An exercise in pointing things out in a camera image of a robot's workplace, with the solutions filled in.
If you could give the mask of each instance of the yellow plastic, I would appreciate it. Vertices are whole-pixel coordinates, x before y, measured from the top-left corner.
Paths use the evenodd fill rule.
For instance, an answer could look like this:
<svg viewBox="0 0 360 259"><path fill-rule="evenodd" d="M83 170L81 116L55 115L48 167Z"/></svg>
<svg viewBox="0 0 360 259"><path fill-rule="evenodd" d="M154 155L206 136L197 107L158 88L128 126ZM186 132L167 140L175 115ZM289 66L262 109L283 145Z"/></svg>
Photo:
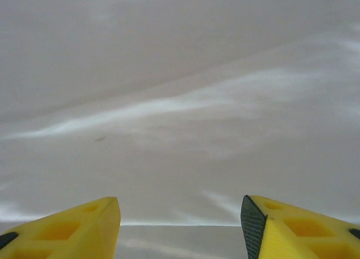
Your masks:
<svg viewBox="0 0 360 259"><path fill-rule="evenodd" d="M360 226L260 196L250 196L267 216L259 259L356 259Z"/></svg>
<svg viewBox="0 0 360 259"><path fill-rule="evenodd" d="M111 259L119 226L118 200L102 198L12 228L0 259Z"/></svg>

